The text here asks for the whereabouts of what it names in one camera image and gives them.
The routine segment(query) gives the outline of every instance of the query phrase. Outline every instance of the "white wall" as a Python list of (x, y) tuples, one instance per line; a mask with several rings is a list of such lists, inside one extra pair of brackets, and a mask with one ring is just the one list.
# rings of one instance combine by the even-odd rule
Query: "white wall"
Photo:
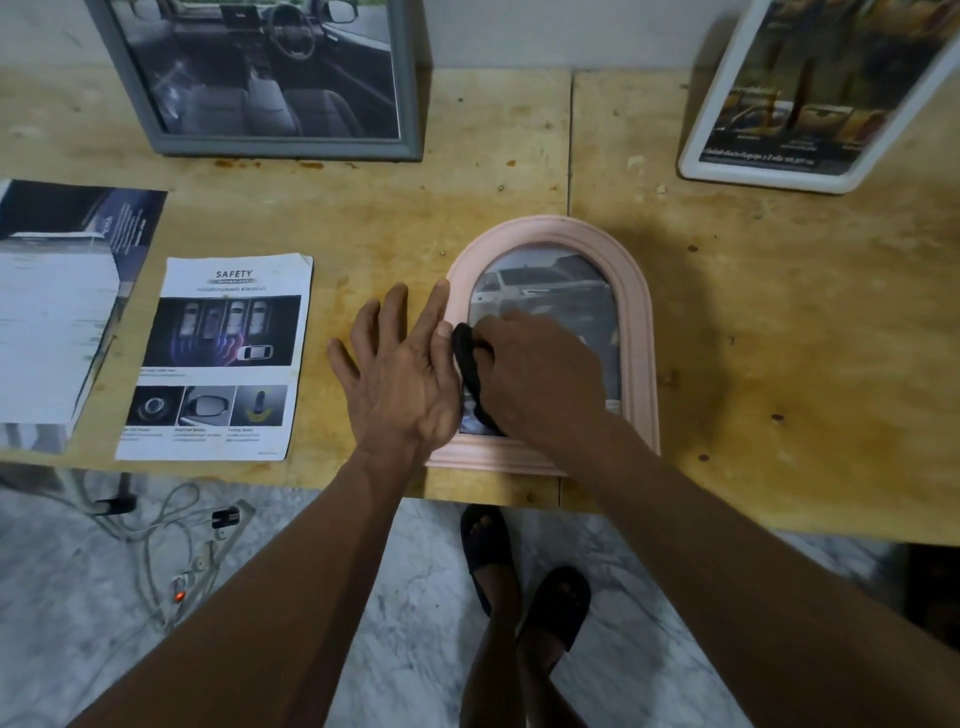
[[(438, 68), (688, 66), (747, 0), (409, 0)], [(419, 55), (423, 55), (423, 43)], [(0, 0), (0, 64), (108, 62), (83, 0)]]

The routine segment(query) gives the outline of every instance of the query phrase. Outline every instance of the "white paper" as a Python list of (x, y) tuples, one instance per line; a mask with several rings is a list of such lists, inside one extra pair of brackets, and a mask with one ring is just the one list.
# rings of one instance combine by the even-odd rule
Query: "white paper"
[(72, 428), (119, 287), (89, 236), (0, 248), (0, 423)]
[(282, 460), (313, 259), (169, 258), (118, 460)]

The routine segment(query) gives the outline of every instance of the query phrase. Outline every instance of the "person's left hand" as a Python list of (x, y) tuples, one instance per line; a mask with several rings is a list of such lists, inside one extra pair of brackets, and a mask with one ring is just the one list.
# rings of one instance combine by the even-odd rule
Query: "person's left hand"
[(397, 283), (383, 300), (360, 309), (350, 343), (330, 339), (326, 355), (347, 395), (357, 447), (380, 452), (412, 448), (416, 464), (446, 445), (462, 415), (460, 378), (453, 365), (452, 326), (443, 321), (450, 284), (440, 280), (407, 336), (407, 287)]

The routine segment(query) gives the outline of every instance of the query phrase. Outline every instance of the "wooden table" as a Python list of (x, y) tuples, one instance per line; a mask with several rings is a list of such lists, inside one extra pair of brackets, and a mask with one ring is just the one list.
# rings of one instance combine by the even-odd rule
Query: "wooden table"
[[(322, 488), (352, 446), (324, 356), (397, 280), (419, 309), (474, 237), (566, 212), (570, 74), (436, 71), (421, 164), (173, 159), (151, 152), (111, 68), (0, 72), (0, 176), (168, 189), (150, 255), (67, 451), (0, 458)], [(313, 255), (297, 414), (277, 463), (118, 462), (168, 256)], [(557, 478), (431, 470), (410, 495), (556, 507)]]
[[(578, 73), (573, 95), (569, 212), (650, 283), (664, 455), (771, 527), (960, 545), (960, 80), (832, 198), (678, 179), (688, 76)], [(158, 158), (111, 70), (0, 73), (0, 174), (171, 190), (68, 451), (0, 458), (323, 487), (351, 445), (327, 338), (397, 279), (420, 306), (496, 223), (566, 211), (569, 85), (435, 72), (422, 164), (320, 165)], [(287, 460), (115, 461), (164, 259), (293, 251), (315, 263)], [(410, 494), (593, 507), (569, 481), (489, 473), (430, 471)]]
[(699, 81), (573, 94), (570, 214), (650, 284), (663, 454), (767, 526), (960, 545), (960, 78), (843, 197), (678, 179)]

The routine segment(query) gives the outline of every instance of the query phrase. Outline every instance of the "marble floor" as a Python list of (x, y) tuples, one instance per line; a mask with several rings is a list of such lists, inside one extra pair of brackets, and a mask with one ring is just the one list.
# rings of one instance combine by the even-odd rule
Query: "marble floor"
[[(114, 479), (89, 473), (91, 495), (110, 495)], [(129, 523), (153, 518), (177, 484), (135, 476), (140, 504), (127, 517)], [(315, 495), (204, 486), (203, 506), (242, 497), (257, 509), (219, 583)], [(460, 547), (462, 508), (410, 499), (400, 505), (327, 725), (457, 723), (460, 695), (486, 622)], [(590, 615), (554, 676), (589, 724), (749, 725), (656, 583), (605, 519), (526, 510), (508, 511), (506, 518), (528, 597), (561, 563), (588, 575)], [(157, 583), (172, 577), (185, 558), (183, 539), (167, 536), (152, 546)], [(871, 594), (898, 604), (899, 547), (781, 536)], [(0, 488), (0, 728), (64, 725), (160, 640), (145, 623), (146, 608), (136, 590), (138, 565), (132, 547), (111, 539), (90, 517), (49, 498)]]

